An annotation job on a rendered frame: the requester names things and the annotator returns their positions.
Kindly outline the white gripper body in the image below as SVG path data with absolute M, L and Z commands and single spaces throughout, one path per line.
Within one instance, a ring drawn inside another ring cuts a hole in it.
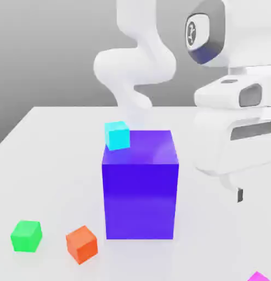
M 199 109 L 193 133 L 195 167 L 208 175 L 271 162 L 271 107 Z

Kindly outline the large purple box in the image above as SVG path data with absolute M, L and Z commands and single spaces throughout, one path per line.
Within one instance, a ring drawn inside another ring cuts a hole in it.
M 131 131 L 102 160 L 107 239 L 173 239 L 179 161 L 169 130 Z

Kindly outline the small magenta cube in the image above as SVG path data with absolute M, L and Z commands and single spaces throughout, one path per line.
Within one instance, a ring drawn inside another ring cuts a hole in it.
M 256 271 L 247 281 L 270 281 L 265 275 Z

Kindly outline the small orange cube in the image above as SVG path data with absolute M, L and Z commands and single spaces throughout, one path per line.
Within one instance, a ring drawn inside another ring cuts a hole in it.
M 65 238 L 69 254 L 79 265 L 98 253 L 97 238 L 87 226 L 74 230 L 67 234 Z

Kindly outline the small green cube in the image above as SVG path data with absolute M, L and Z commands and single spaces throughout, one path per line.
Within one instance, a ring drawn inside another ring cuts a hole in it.
M 13 250 L 16 252 L 36 252 L 42 239 L 39 221 L 21 220 L 10 235 Z

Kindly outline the small cyan cube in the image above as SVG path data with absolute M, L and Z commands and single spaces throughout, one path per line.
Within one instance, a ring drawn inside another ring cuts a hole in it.
M 107 122 L 104 124 L 105 144 L 109 150 L 129 148 L 130 130 L 124 121 Z

